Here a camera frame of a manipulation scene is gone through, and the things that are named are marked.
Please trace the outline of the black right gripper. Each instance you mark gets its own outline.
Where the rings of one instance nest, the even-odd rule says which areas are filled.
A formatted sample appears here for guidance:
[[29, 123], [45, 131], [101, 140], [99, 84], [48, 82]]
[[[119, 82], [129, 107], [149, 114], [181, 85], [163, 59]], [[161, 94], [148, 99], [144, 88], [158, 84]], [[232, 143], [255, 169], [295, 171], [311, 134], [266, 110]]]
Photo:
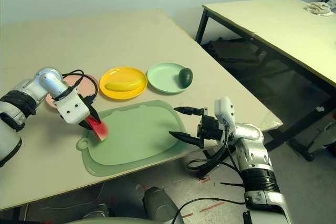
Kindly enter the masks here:
[[219, 122], [212, 116], [207, 115], [207, 108], [193, 108], [190, 106], [180, 106], [174, 108], [175, 111], [186, 115], [201, 116], [200, 124], [197, 126], [197, 137], [184, 132], [169, 131], [176, 139], [199, 148], [204, 148], [205, 140], [220, 140]]

